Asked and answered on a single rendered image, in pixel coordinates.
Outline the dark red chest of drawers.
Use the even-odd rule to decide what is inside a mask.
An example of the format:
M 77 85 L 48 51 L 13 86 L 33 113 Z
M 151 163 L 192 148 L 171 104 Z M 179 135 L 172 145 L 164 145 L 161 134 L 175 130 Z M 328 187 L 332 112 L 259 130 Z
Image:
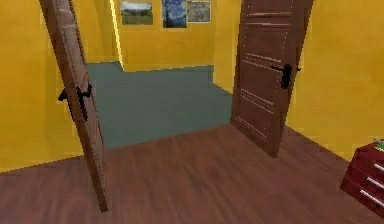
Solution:
M 340 189 L 384 219 L 384 151 L 376 143 L 356 149 Z

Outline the grey beige framed picture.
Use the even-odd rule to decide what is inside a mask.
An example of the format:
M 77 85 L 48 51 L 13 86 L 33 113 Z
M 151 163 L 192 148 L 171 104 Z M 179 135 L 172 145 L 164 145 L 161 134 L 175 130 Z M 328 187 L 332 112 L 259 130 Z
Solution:
M 210 1 L 188 1 L 187 22 L 188 23 L 209 23 L 211 21 Z

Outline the blue night sky picture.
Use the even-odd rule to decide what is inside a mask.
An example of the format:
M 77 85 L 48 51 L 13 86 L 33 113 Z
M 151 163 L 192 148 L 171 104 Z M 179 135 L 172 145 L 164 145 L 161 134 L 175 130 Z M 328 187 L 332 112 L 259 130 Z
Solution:
M 186 0 L 162 0 L 164 28 L 186 28 Z

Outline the brown panelled room door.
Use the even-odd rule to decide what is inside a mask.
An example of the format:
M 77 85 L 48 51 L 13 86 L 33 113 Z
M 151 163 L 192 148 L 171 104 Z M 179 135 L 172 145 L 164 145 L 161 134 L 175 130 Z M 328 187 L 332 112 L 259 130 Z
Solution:
M 275 157 L 280 148 L 314 0 L 242 0 L 231 124 Z M 293 67 L 290 87 L 282 73 Z

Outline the green landscape framed picture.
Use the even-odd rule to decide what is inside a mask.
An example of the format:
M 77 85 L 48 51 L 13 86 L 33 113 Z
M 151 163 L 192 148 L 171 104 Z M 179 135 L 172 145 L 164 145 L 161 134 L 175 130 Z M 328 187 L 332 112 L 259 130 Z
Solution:
M 123 25 L 153 24 L 152 4 L 150 2 L 121 2 L 120 14 Z

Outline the brown wooden room door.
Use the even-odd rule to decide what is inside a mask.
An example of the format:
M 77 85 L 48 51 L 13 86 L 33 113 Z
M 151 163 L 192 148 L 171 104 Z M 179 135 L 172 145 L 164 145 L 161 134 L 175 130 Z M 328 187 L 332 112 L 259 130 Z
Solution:
M 81 142 L 101 212 L 109 210 L 106 195 L 104 139 L 93 94 L 84 98 L 88 120 L 84 121 L 77 96 L 91 84 L 73 0 L 39 0 L 57 65 L 68 96 L 67 104 Z

